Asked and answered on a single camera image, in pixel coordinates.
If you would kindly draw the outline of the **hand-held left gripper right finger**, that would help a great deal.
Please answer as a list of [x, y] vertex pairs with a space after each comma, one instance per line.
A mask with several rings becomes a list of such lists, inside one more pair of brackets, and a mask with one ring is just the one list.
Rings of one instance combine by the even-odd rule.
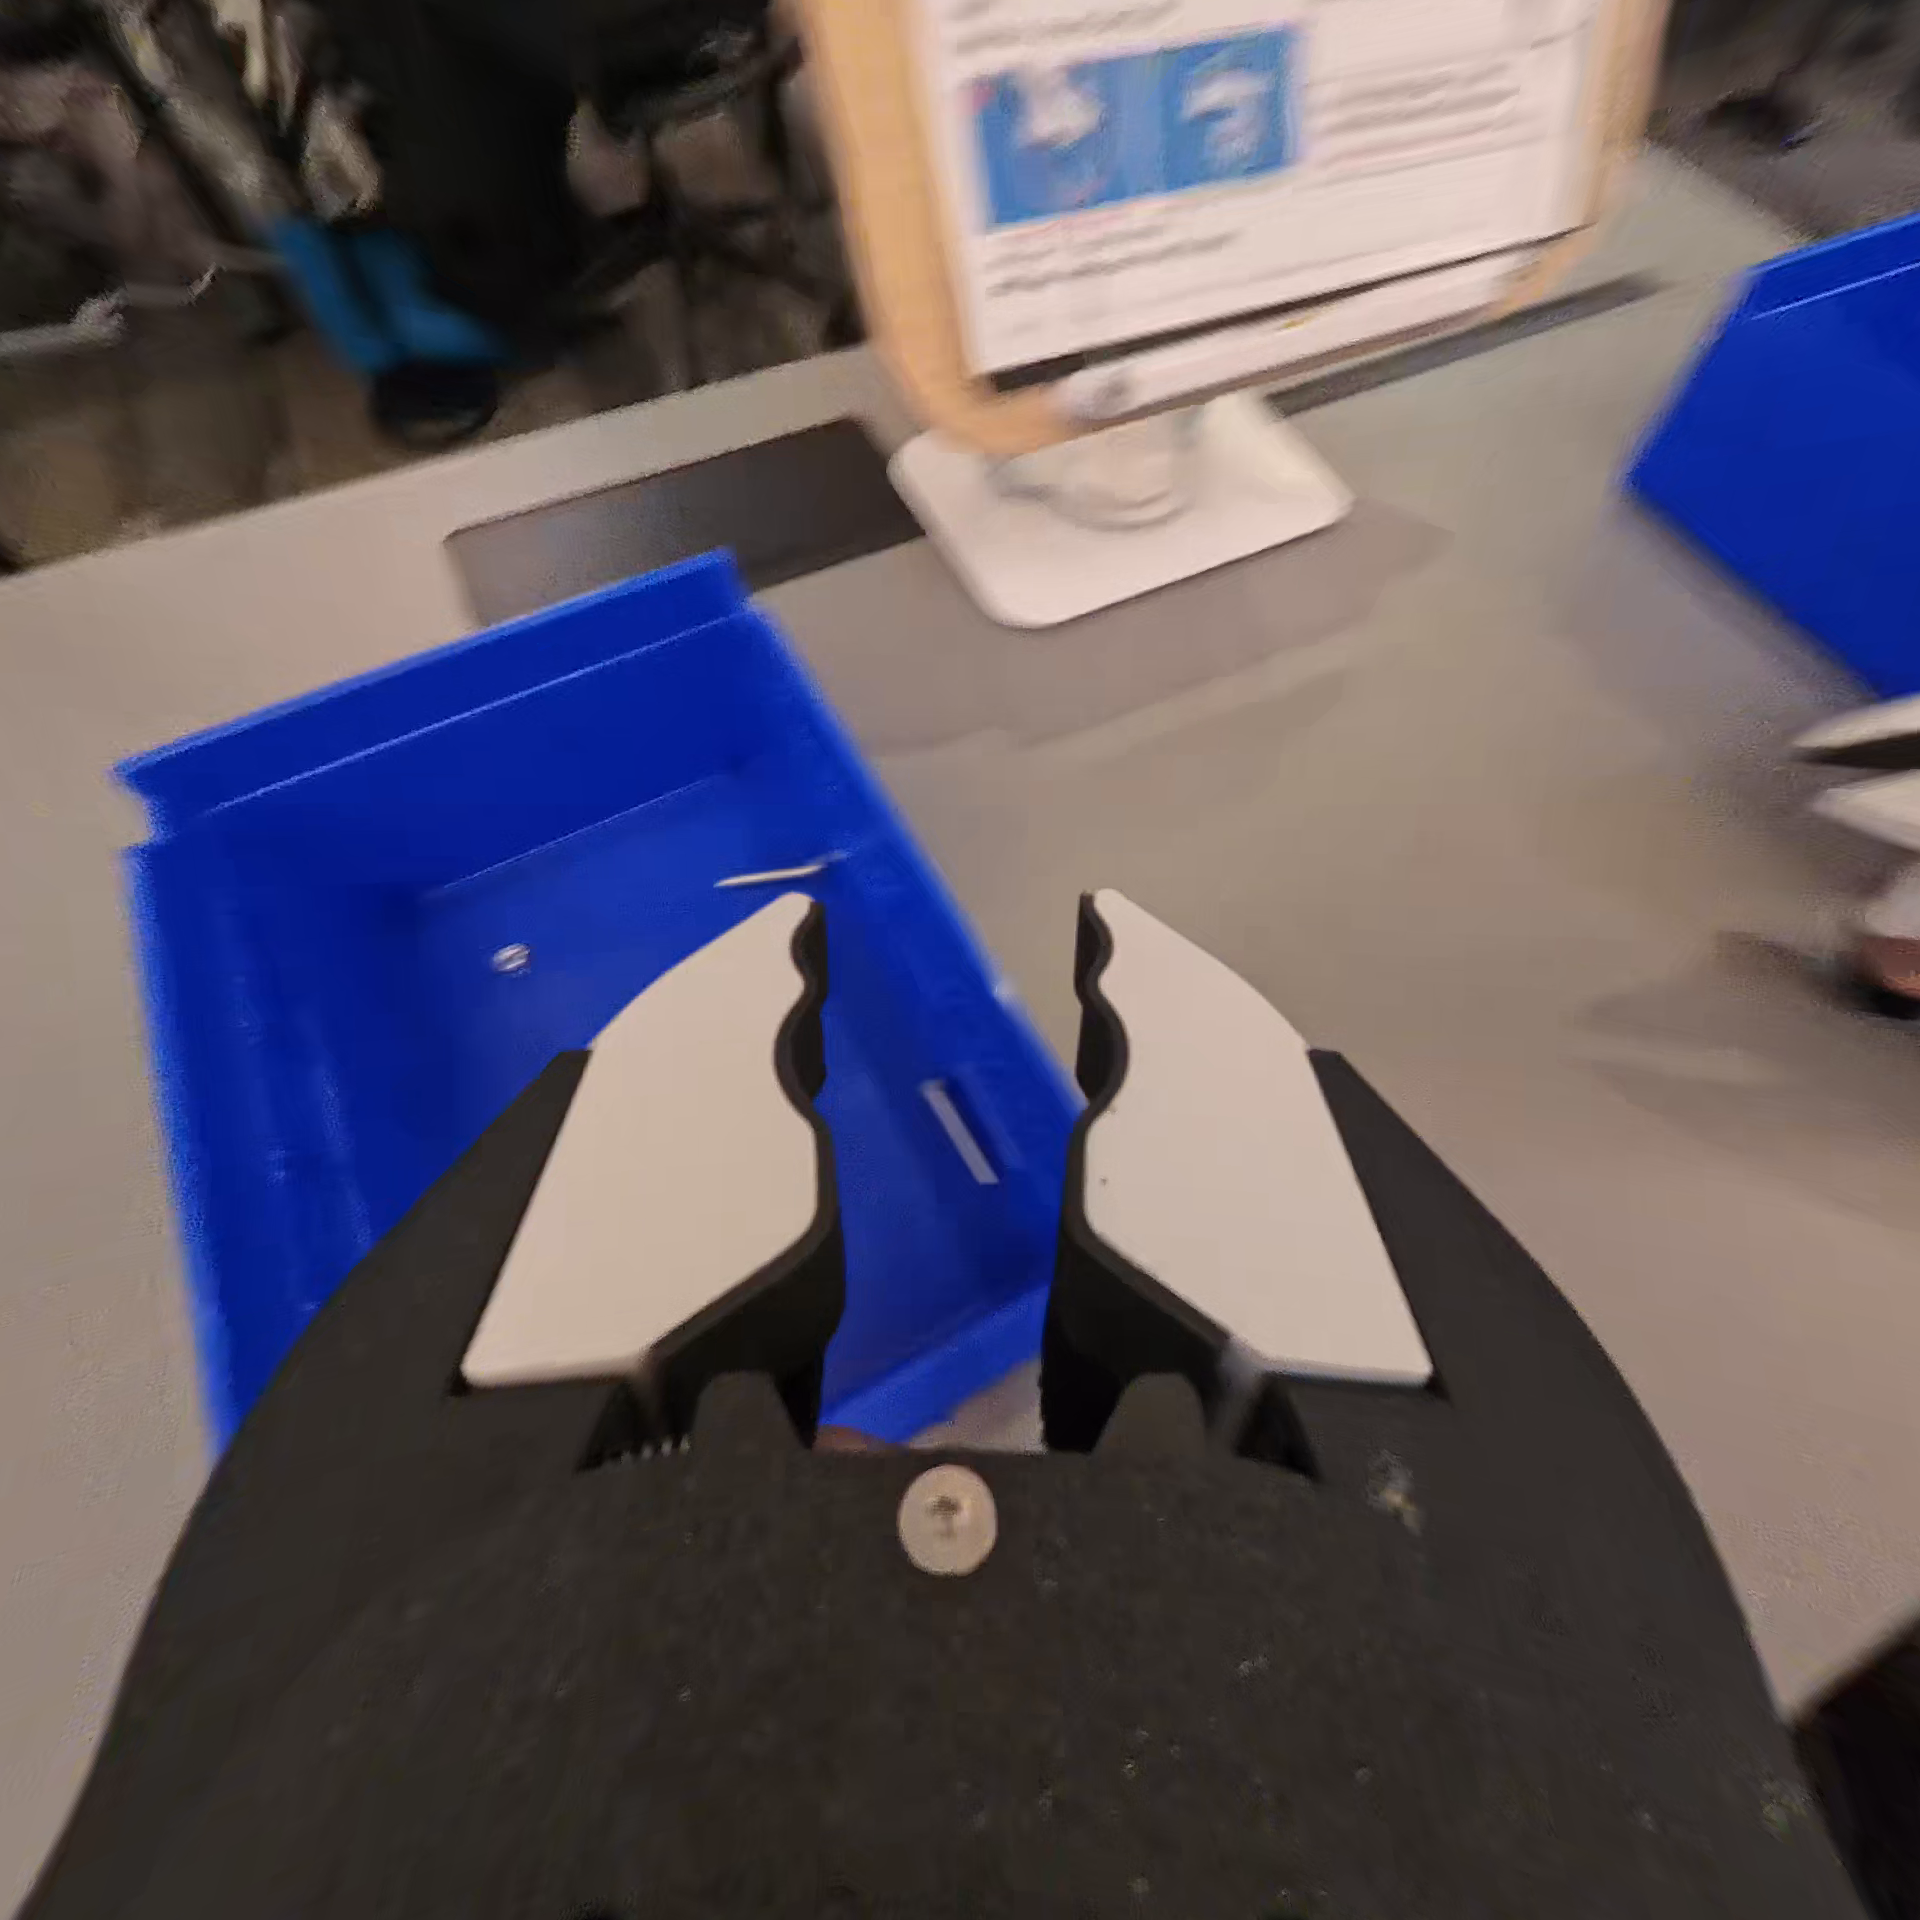
[[1076, 909], [1074, 1079], [1049, 1421], [1186, 1380], [1231, 1423], [1277, 1380], [1428, 1391], [1436, 1366], [1317, 1051], [1116, 888]]

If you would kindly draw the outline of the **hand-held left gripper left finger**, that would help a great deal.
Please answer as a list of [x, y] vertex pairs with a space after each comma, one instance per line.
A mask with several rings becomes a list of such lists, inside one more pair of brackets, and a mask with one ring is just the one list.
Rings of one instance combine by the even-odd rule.
[[825, 906], [784, 893], [595, 1039], [464, 1387], [624, 1380], [686, 1421], [710, 1380], [763, 1374], [819, 1419], [848, 1302], [827, 997]]

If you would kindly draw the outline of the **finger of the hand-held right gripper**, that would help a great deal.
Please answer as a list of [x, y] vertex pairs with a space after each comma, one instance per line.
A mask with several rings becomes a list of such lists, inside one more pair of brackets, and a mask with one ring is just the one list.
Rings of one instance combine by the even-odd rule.
[[1801, 733], [1797, 763], [1862, 775], [1919, 773], [1919, 695], [1841, 713]]
[[1824, 789], [1808, 811], [1909, 860], [1919, 859], [1920, 779], [1860, 779]]

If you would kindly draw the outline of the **blue plastic bin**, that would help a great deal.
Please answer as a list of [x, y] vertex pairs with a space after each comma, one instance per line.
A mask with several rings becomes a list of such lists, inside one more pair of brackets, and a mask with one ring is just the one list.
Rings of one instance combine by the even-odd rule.
[[[726, 554], [122, 763], [157, 1115], [210, 1445], [550, 1060], [833, 856], [830, 1423], [907, 1441], [1040, 1356], [1078, 1099]], [[502, 945], [537, 948], [501, 979]], [[993, 1153], [973, 1182], [920, 1097]]]
[[1743, 276], [1625, 489], [1874, 697], [1916, 697], [1919, 219]]

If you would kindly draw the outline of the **grey desk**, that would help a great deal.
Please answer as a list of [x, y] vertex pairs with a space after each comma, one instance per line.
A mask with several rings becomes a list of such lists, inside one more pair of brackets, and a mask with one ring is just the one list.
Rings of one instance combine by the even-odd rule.
[[[1071, 1058], [1115, 887], [1341, 1049], [1530, 1248], [1693, 1484], [1790, 1719], [1916, 1620], [1916, 1034], [1797, 966], [1869, 860], [1788, 739], [1854, 692], [1619, 494], [1741, 270], [1787, 238], [1664, 157], [1534, 322], [1305, 405], [1350, 529], [1052, 637], [924, 543], [772, 590]], [[819, 423], [907, 425], [864, 352], [636, 405], [555, 374], [510, 439], [372, 468], [307, 349], [227, 374], [175, 313], [133, 416], [341, 485], [82, 527], [112, 425], [8, 379], [4, 1917], [92, 1761], [210, 1466], [133, 980], [125, 757], [462, 637], [446, 541]], [[80, 541], [101, 541], [79, 552]]]

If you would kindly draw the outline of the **person's right hand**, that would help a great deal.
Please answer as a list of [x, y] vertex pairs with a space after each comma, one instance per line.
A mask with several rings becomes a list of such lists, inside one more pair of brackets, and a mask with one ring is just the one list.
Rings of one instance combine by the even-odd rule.
[[1890, 1020], [1919, 1019], [1919, 865], [1897, 873], [1857, 912], [1850, 983], [1865, 1006]]

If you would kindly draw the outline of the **printed instruction sheet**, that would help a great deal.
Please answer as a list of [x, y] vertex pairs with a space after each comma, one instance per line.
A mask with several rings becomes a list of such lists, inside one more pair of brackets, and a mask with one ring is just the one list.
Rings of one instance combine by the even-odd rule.
[[908, 5], [968, 372], [1574, 232], [1605, 26], [1579, 3]]

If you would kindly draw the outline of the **person's dark clothing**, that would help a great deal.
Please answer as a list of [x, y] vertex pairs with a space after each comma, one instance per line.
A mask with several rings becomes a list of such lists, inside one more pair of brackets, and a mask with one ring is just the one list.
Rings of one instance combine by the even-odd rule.
[[1865, 1906], [1916, 1919], [1916, 1626], [1841, 1677], [1801, 1719], [1797, 1744]]

